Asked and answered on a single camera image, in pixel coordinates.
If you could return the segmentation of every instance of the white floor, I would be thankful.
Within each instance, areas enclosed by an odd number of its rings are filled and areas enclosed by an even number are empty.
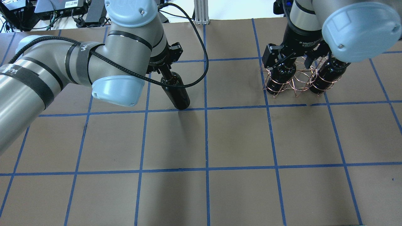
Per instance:
[[[210,20],[238,20],[251,18],[271,18],[282,17],[282,15],[273,14],[273,3],[275,0],[212,0],[208,1],[208,15]],[[170,0],[169,2],[177,4],[183,8],[189,16],[193,15],[193,0]],[[182,12],[173,6],[163,9],[172,14],[183,16]],[[170,23],[187,22],[187,19],[171,16],[163,13]],[[49,21],[39,21],[35,28],[45,27]],[[57,21],[52,29],[74,29],[75,22],[71,17],[62,18]]]

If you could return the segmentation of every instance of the sticker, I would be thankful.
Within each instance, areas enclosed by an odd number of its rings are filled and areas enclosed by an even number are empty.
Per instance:
[[[78,0],[66,2],[64,8],[78,7]]]

